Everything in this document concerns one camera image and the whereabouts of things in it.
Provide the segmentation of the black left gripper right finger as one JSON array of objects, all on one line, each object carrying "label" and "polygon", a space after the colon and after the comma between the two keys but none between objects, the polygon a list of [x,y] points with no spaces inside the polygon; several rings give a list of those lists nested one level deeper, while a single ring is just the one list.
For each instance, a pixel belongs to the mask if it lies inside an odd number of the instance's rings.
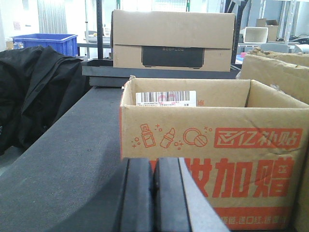
[{"label": "black left gripper right finger", "polygon": [[156,232],[227,232],[183,158],[159,158],[154,171]]}]

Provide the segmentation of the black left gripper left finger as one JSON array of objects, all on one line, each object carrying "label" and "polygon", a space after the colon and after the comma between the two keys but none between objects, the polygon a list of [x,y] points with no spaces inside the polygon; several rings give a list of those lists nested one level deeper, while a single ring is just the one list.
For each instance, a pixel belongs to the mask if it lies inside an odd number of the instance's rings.
[{"label": "black left gripper left finger", "polygon": [[153,172],[147,158],[124,159],[111,178],[116,198],[112,232],[152,232]]}]

